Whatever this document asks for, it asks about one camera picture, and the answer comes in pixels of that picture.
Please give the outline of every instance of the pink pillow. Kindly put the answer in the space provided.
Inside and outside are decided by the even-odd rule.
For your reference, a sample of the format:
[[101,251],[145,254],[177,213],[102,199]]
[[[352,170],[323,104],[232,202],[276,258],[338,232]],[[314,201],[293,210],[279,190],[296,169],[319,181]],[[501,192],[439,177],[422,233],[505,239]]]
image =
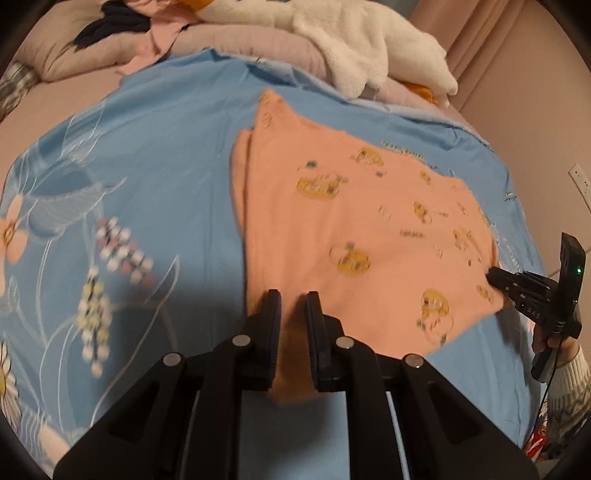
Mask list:
[[[31,30],[15,59],[35,68],[45,82],[130,62],[137,53],[142,33],[111,35],[81,50],[71,45],[82,28],[102,17],[100,5],[103,1],[67,0],[56,4]],[[171,53],[183,56],[208,47],[220,53],[290,63],[333,84],[332,74],[320,50],[307,38],[284,30],[257,25],[192,25],[180,33]],[[446,115],[390,78],[377,92],[366,88],[362,98]],[[459,114],[454,116],[453,113],[456,112],[448,116],[467,124]]]
[[35,68],[44,82],[129,62],[142,33],[122,33],[81,50],[72,40],[102,18],[99,0],[68,0],[55,4],[29,32],[15,59]]

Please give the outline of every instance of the metal screw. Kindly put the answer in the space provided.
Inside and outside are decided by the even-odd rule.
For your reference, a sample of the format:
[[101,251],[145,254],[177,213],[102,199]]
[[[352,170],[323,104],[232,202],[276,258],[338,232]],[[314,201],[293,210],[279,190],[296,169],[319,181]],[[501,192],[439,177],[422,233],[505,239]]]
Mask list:
[[236,346],[246,346],[249,343],[251,343],[251,338],[248,335],[236,335],[233,339],[232,339],[232,343]]
[[421,368],[423,366],[423,363],[425,363],[423,357],[417,355],[416,353],[411,353],[410,355],[407,355],[404,361],[407,363],[409,367],[413,368]]
[[162,362],[167,367],[176,367],[181,362],[181,356],[176,352],[167,353],[164,355]]
[[335,343],[336,346],[348,350],[355,344],[355,340],[353,340],[351,337],[338,337]]

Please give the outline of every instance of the sweater sleeve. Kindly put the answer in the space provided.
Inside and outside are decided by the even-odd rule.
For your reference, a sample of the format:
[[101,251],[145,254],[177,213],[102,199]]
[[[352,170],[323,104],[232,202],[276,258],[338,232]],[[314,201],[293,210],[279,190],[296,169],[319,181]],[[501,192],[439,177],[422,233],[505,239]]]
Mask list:
[[557,368],[548,391],[548,440],[557,450],[568,447],[591,410],[591,374],[583,349]]

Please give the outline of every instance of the pink towel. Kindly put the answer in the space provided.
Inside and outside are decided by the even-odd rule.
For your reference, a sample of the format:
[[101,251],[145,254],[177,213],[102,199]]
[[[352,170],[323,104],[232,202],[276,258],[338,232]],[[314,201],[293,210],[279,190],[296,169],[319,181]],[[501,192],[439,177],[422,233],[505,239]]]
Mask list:
[[282,293],[277,400],[310,395],[301,296],[377,353],[426,355],[503,306],[485,273],[498,263],[464,182],[296,115],[263,93],[233,154],[246,243],[248,313]]
[[126,0],[126,3],[152,20],[150,30],[139,42],[137,55],[119,69],[124,75],[159,61],[173,46],[183,27],[199,22],[191,8],[172,0]]

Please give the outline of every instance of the cable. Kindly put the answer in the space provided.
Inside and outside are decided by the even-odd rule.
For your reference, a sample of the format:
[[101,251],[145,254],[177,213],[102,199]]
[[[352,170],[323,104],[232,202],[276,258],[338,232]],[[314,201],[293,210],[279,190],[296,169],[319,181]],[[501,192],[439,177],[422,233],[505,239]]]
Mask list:
[[538,419],[540,415],[542,415],[542,408],[544,407],[544,402],[546,401],[546,396],[548,395],[548,390],[550,390],[550,385],[552,380],[554,379],[554,374],[556,373],[556,368],[558,367],[558,355],[560,354],[560,349],[562,348],[562,342],[564,339],[560,339],[560,344],[558,346],[558,351],[556,352],[556,359],[554,359],[554,367],[552,368],[552,374],[550,375],[550,379],[548,380],[548,384],[546,385],[546,391],[544,392],[544,396],[542,397],[542,402],[540,403],[540,408],[538,409],[538,413],[535,416],[534,426],[531,429],[531,434],[528,437],[527,441],[525,442],[525,447],[530,444],[531,439],[535,435],[535,428],[538,426]]

